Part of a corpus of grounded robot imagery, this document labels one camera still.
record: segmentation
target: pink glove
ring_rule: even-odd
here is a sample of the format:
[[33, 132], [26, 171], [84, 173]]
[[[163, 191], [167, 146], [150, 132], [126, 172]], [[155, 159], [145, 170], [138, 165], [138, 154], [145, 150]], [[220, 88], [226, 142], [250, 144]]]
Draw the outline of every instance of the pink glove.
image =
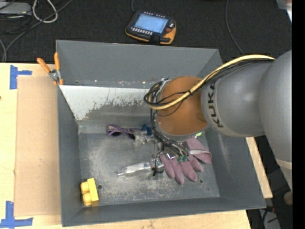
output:
[[191, 181], [197, 181], [198, 172], [203, 172], [203, 166], [197, 160], [201, 160], [208, 164], [211, 163], [211, 153], [206, 151], [206, 148], [197, 140], [195, 137], [191, 137], [183, 143], [191, 152], [188, 160], [185, 162], [178, 163], [177, 159], [167, 159], [165, 155], [160, 156], [161, 162], [164, 164], [164, 170], [170, 178], [175, 178], [179, 184], [184, 184], [184, 175]]

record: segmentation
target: yellow cable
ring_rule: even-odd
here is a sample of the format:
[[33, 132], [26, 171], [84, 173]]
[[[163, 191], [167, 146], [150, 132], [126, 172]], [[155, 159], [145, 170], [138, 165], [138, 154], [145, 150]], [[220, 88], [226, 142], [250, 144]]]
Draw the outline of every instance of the yellow cable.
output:
[[222, 66], [218, 67], [216, 70], [212, 71], [211, 73], [209, 73], [206, 77], [204, 77], [198, 84], [196, 84], [194, 87], [192, 87], [188, 92], [186, 92], [184, 95], [180, 96], [179, 98], [175, 99], [173, 102], [168, 103], [166, 105], [163, 106], [153, 106], [150, 105], [149, 106], [154, 109], [154, 110], [162, 110], [162, 109], [167, 109], [169, 107], [174, 106], [175, 104], [179, 103], [180, 101], [182, 101], [183, 99], [185, 99], [187, 96], [189, 96], [190, 94], [192, 94], [193, 92], [195, 92], [205, 81], [209, 80], [211, 77], [213, 77], [219, 70], [230, 66], [231, 64], [240, 62], [242, 60], [249, 60], [249, 59], [271, 59], [274, 60], [275, 58], [269, 57], [269, 56], [265, 56], [265, 55], [259, 55], [259, 54], [253, 54], [253, 55], [246, 55], [246, 56], [242, 56], [236, 59], [233, 59], [225, 64], [223, 64]]

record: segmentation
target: wooden table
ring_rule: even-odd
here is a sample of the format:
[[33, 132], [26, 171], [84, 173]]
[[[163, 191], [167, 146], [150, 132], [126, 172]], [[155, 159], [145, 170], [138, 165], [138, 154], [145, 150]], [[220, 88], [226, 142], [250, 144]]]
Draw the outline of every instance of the wooden table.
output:
[[[5, 201], [14, 202], [15, 194], [15, 157], [16, 157], [16, 130], [17, 130], [17, 93], [18, 88], [10, 90], [10, 65], [18, 70], [31, 70], [32, 76], [45, 77], [52, 80], [38, 64], [0, 63], [0, 219], [5, 218]], [[264, 198], [272, 198], [263, 163], [260, 159], [254, 138], [247, 138], [249, 153], [257, 171]], [[61, 226], [60, 214], [31, 215], [26, 217], [15, 216], [15, 219], [34, 217], [31, 228], [58, 229]], [[162, 219], [145, 219], [136, 221], [106, 223], [100, 225], [77, 226], [75, 228], [125, 228], [125, 229], [171, 229], [171, 228], [205, 228], [205, 229], [250, 229], [245, 210], [217, 212], [200, 215], [189, 215]]]

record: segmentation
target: purple glasses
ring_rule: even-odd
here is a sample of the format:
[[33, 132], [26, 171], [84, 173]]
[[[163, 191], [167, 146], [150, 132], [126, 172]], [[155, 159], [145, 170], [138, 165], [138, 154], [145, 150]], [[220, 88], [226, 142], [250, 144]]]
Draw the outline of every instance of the purple glasses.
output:
[[134, 131], [140, 131], [139, 128], [122, 128], [118, 125], [107, 125], [106, 132], [108, 136], [119, 136], [125, 133], [130, 139], [135, 139]]

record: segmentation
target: gray metal bin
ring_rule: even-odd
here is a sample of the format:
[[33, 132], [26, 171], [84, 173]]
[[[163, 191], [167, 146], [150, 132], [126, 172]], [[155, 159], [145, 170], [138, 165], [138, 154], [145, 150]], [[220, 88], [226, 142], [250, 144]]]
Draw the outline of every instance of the gray metal bin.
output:
[[[165, 172], [121, 179], [122, 166], [147, 160], [107, 124], [149, 124], [144, 93], [162, 78], [204, 77], [222, 64], [218, 50], [56, 41], [64, 85], [58, 87], [61, 219], [63, 226], [161, 218], [266, 206], [245, 138], [206, 128], [199, 140], [212, 153], [198, 181], [178, 185]], [[84, 206], [80, 184], [95, 178], [99, 205]]]

